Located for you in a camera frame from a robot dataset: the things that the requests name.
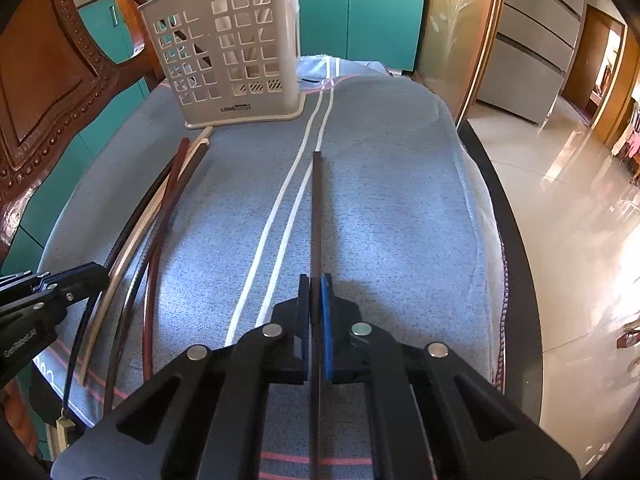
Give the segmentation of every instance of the white stripe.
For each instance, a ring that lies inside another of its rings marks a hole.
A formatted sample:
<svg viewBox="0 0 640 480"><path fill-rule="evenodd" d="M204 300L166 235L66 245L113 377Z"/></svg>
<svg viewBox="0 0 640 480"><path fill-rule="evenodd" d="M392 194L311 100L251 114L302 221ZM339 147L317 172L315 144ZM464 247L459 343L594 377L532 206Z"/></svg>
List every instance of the white stripe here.
<svg viewBox="0 0 640 480"><path fill-rule="evenodd" d="M316 142L316 152L320 151L320 147L322 146L322 136L324 134L324 127L326 126L326 121L329 118L329 114L331 113L331 109L333 107L334 107L334 82L331 81L329 105L326 111L324 112L324 117L322 118L322 125L320 126L320 131L318 132L318 142ZM269 286L267 287L267 293L264 295L264 299L262 300L262 305L260 306L260 312L258 313L258 319L256 319L255 321L255 326L260 326L264 324L264 318L271 304L271 300L273 299L273 293L276 289L276 283L278 283L278 277L280 275L280 267L282 266L284 254L287 251L287 244L289 243L289 237L293 229L293 224L296 220L296 215L298 214L298 209L300 208L300 201L302 200L302 196L305 193L306 184L308 183L309 176L311 175L312 167L313 167L313 163L310 163L309 167L306 169L305 177L302 180L302 183L300 184L300 188L298 189L298 195L296 196L296 201L293 203L293 207L291 208L291 212L289 213L289 220L287 221L287 227L284 229L282 240L280 241L280 247L278 248L278 256L276 257L276 263L273 266L273 271L271 272L271 278L269 279Z"/></svg>
<svg viewBox="0 0 640 480"><path fill-rule="evenodd" d="M289 213L287 227L284 229L284 234L282 235L282 240L280 241L276 263L273 266L271 279L269 280L269 286L267 287L267 293L264 296L264 300L262 300L262 306L260 307L260 312L258 313L258 319L255 321L255 326L264 324L264 318L267 315L267 310L269 309L269 305L271 304L271 298L273 297L273 293L276 289L276 283L278 282L278 276L280 274L280 267L282 266L284 253L287 250L287 244L289 243L289 237L293 229L293 223L296 221L296 214L298 213L298 209L300 208L300 202L302 201L302 196L305 193L306 184L309 182L312 167L313 163L310 163L309 167L306 168L305 177L304 179L302 179L302 184L300 184L300 189L298 190L298 194L296 195L296 201L293 203L293 207L291 208L291 212Z"/></svg>
<svg viewBox="0 0 640 480"><path fill-rule="evenodd" d="M264 229L262 229L262 235L260 236L260 241L258 241L258 247L255 250L254 260L251 264L251 268L249 269L249 274L246 277L246 281L244 282L244 288L242 289L242 293L240 294L240 298L238 299L238 304L236 304L236 309L231 317L231 322L229 322L229 328L226 332L225 346L229 346L234 341L234 335L236 334L236 329L238 328L238 321L240 320L240 315L242 314L242 308L246 302L246 298L249 295L249 291L251 290L251 286L254 283L255 273L258 270L258 265L260 264L260 258L262 257L262 252L264 251L264 245L267 243L267 236L269 235L269 231L271 230L271 225L273 224L273 220L278 212L278 208L280 207L280 202L282 202L282 197L284 197L284 193L289 187L289 183L293 177L293 174L300 163L300 159L302 158L303 153L305 152L306 142L309 138L309 131L311 130L311 126L314 122L314 118L320 109L320 104L322 103L322 94L324 92L320 92L318 96L318 102L316 103L316 108L314 109L311 117L306 122L305 135L302 139L302 143L300 144L300 149L298 150L298 154L296 155L296 159L293 161L293 165L291 166L289 173L287 173L287 177L284 179L282 186L280 187L280 192L276 197L276 201L273 203L273 207L271 208L271 212L269 213L269 217L267 218L267 222L264 225Z"/></svg>

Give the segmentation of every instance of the silver rivet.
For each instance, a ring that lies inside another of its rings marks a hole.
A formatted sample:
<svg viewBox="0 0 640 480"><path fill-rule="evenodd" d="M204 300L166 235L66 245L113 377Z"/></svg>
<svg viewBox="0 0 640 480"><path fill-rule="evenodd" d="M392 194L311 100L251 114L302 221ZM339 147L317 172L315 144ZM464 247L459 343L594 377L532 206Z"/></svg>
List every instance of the silver rivet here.
<svg viewBox="0 0 640 480"><path fill-rule="evenodd" d="M353 335L365 336L371 333L371 325L369 323L365 323L360 321L358 323L354 323L351 327L351 331Z"/></svg>
<svg viewBox="0 0 640 480"><path fill-rule="evenodd" d="M449 349L444 343L431 343L427 346L427 352L431 357L446 357L449 355Z"/></svg>
<svg viewBox="0 0 640 480"><path fill-rule="evenodd" d="M282 327L277 323L269 323L262 327L262 334L265 337L279 337L282 334Z"/></svg>
<svg viewBox="0 0 640 480"><path fill-rule="evenodd" d="M187 350L187 357L192 361L200 361L207 356L207 347L203 345L193 345Z"/></svg>

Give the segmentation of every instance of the beige tile floor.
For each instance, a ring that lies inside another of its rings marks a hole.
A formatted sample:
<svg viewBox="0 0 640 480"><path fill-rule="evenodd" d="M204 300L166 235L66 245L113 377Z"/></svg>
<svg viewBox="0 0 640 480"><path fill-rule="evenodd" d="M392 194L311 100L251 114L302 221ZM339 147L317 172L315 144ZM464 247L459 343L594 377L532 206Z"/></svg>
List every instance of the beige tile floor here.
<svg viewBox="0 0 640 480"><path fill-rule="evenodd" d="M640 189L562 99L543 128L476 104L484 144L520 228L543 342L541 425L587 471L638 400Z"/></svg>

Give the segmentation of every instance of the gray-blue cloth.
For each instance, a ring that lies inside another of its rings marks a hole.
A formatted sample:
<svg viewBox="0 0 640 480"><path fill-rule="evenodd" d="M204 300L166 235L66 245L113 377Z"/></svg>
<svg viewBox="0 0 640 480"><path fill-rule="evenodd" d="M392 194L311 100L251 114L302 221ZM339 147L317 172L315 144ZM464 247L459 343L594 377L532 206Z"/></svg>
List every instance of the gray-blue cloth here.
<svg viewBox="0 0 640 480"><path fill-rule="evenodd" d="M317 109L274 216L234 341L256 323L288 222L292 229L269 308L295 297L299 274L308 272L310 183L302 190L301 184L324 121L322 268L332 273L336 293L357 302L365 320L401 342L448 343L490 380L497 365L495 320L502 303L492 301L489 292L488 267L495 262L488 262L466 153L446 106L401 77L346 78L331 93L325 89L308 94L304 113L296 120L215 129L164 243L154 328L156 368L192 344L224 344L261 233ZM47 243L40 269L57 272L91 260L104 262L180 138L197 134L184 130L171 91L154 90L78 184ZM292 220L298 194L299 209ZM72 408L89 424L102 413L97 397L104 391L101 378L130 275L131 269L98 337L90 388L75 383L72 389ZM142 296L141 289L116 402L120 393L130 394L142 384ZM83 307L69 309L58 329L61 343L36 359L58 391ZM272 387L263 451L277 455L265 458L263 471L305 476L306 465L286 458L307 453L305 396L303 387ZM370 451L361 391L357 386L333 388L329 399L326 453L366 458ZM344 467L337 463L327 467ZM370 465L350 467L348 478L370 478Z"/></svg>

